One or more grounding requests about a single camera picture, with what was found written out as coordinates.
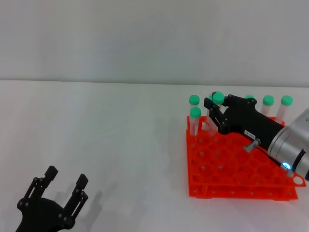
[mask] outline label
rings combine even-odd
[[[252,139],[255,139],[255,135],[250,133],[249,131],[245,130],[245,135],[249,136]]]

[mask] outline blue led light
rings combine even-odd
[[[288,163],[282,163],[282,165],[286,168],[286,169],[291,169],[291,166]]]

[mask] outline rack hole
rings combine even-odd
[[[293,178],[293,181],[294,181],[294,183],[297,184],[297,185],[302,185],[302,184],[303,184],[302,178],[300,178],[300,177],[298,177],[298,176],[295,176],[295,177]]]

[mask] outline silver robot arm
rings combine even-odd
[[[267,152],[309,181],[309,109],[275,136]]]

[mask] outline white wall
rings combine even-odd
[[[1,0],[0,79],[309,86],[308,0]]]

